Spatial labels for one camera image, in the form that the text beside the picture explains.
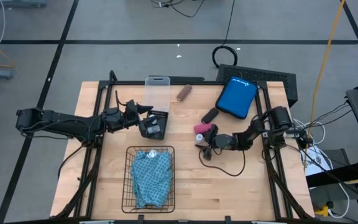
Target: blue cloth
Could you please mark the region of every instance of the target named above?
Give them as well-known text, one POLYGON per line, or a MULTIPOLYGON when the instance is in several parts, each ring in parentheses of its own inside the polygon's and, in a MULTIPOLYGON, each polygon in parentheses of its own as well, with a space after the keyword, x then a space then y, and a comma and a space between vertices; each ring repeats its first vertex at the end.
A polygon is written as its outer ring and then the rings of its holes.
POLYGON ((241 78, 232 77, 216 102, 216 108, 239 119, 245 119, 257 87, 241 78))
POLYGON ((138 151, 132 163, 136 208, 144 208, 146 205, 161 207, 170 189, 172 171, 169 152, 159 152, 154 157, 147 157, 147 154, 138 151))

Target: wooden table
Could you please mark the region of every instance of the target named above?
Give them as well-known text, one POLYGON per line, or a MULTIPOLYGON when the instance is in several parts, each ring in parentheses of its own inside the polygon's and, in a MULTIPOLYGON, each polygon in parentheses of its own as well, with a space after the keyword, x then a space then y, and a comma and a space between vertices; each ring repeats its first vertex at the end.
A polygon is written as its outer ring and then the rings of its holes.
MULTIPOLYGON (((97 86, 98 82, 82 83, 76 115, 93 114, 97 86)), ((175 148, 175 211, 145 214, 145 219, 223 220, 225 215, 230 215, 232 220, 274 220, 267 168, 261 158, 261 138, 255 139, 252 148, 246 151, 246 168, 239 177, 230 177, 220 170, 202 166, 198 159, 199 149, 194 146, 193 126, 200 124, 201 118, 214 107, 223 86, 193 86, 186 100, 178 102, 176 96, 182 88, 183 86, 178 85, 171 86, 170 111, 163 141, 141 137, 135 126, 105 135, 92 219, 137 219, 138 214, 127 214, 121 210, 126 149, 129 146, 161 145, 175 148)), ((114 90, 118 91, 121 102, 134 99, 135 102, 144 104, 143 85, 114 85, 113 94, 114 90)), ((288 108, 282 82, 268 82, 268 92, 272 108, 288 108)), ((264 106, 263 93, 260 95, 264 106)), ((111 99, 110 107, 114 107, 115 97, 112 96, 111 99)), ((220 112, 213 123, 219 127, 219 133, 231 134, 245 131, 255 114, 257 110, 253 102, 247 119, 240 120, 220 112)), ((287 144, 296 146, 293 139, 287 139, 287 144)), ((77 140, 69 140, 65 156, 79 145, 77 140)), ((281 149, 281 153, 288 189, 306 212, 314 216, 299 152, 286 147, 281 149)), ((62 169, 51 215, 60 212, 78 189, 77 177, 81 176, 84 156, 85 150, 82 150, 62 169)), ((243 158, 241 152, 224 151, 221 156, 213 155, 212 160, 206 163, 222 167, 234 174, 241 170, 243 158)), ((285 217, 282 194, 280 189, 277 189, 281 214, 285 217)), ((87 198, 88 192, 84 195, 81 214, 85 214, 87 198)))

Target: plastic lid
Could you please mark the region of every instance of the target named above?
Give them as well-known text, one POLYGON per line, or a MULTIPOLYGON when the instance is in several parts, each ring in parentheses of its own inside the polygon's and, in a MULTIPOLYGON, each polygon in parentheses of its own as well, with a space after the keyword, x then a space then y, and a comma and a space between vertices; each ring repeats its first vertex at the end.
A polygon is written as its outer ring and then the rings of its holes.
POLYGON ((145 82, 145 105, 155 111, 169 112, 171 80, 169 77, 147 77, 145 82))

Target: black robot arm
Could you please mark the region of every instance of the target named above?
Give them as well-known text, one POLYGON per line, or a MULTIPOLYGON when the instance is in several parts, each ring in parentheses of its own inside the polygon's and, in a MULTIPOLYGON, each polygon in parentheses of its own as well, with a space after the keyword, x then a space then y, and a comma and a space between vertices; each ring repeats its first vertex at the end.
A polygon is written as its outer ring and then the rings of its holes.
POLYGON ((232 136, 228 134, 218 134, 218 127, 212 125, 211 130, 205 134, 205 141, 208 146, 196 145, 203 149, 204 158, 211 160, 212 149, 225 150, 248 150, 252 147, 254 139, 260 134, 266 134, 269 144, 272 147, 281 148, 285 145, 283 134, 292 126, 290 115, 286 108, 278 106, 266 111, 261 117, 255 116, 247 130, 241 133, 233 133, 232 136), (272 119, 274 127, 270 130, 264 129, 264 122, 267 118, 272 119))
POLYGON ((117 107, 91 117, 74 116, 39 108, 18 110, 16 128, 24 136, 37 131, 48 131, 65 135, 68 138, 77 138, 86 146, 92 146, 96 142, 97 135, 106 130, 113 133, 133 125, 139 126, 140 134, 146 137, 147 128, 155 118, 141 119, 139 115, 150 111, 153 107, 135 104, 134 100, 122 104, 118 100, 117 92, 116 99, 117 107), (124 112, 119 110, 120 104, 125 106, 124 112))

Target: concrete floor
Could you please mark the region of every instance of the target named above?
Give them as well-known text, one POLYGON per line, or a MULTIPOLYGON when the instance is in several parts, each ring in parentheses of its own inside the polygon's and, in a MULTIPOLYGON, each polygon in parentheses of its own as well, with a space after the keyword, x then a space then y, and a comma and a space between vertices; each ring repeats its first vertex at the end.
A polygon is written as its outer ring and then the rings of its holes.
MULTIPOLYGON (((58 40, 72 0, 49 0, 43 9, 7 9, 6 40, 58 40)), ((200 1, 184 1, 179 10, 191 14, 200 1)), ((231 1, 205 1, 196 17, 185 18, 172 9, 155 9, 148 0, 80 0, 67 39, 151 40, 223 39, 231 1)), ((348 0, 358 25, 358 1, 348 0)), ((335 0, 246 0, 236 1, 229 39, 326 40, 339 7, 335 0)), ((2 15, 0 9, 0 35, 2 15)), ((337 40, 357 40, 342 13, 337 40)), ((44 108, 74 113, 80 85, 105 80, 113 69, 119 80, 143 80, 149 75, 194 76, 215 80, 211 61, 217 44, 66 44, 57 65, 44 108)), ((314 84, 325 45, 234 44, 240 48, 238 65, 295 73, 298 102, 292 115, 310 117, 314 84)), ((16 63, 14 78, 0 80, 0 206, 24 139, 15 130, 15 112, 34 107, 44 85, 57 45, 2 44, 0 48, 16 63)), ((221 63, 232 56, 218 52, 221 63)), ((0 63, 5 63, 0 56, 0 63)), ((345 91, 358 86, 358 44, 334 45, 329 54, 318 93, 316 114, 344 102, 345 91)), ((358 161, 358 125, 351 114, 327 125, 321 149, 345 148, 351 162, 358 161)), ((65 141, 32 141, 6 222, 48 218, 62 162, 65 141)), ((338 202, 337 212, 342 212, 338 202)), ((352 202, 349 218, 358 220, 352 202)))

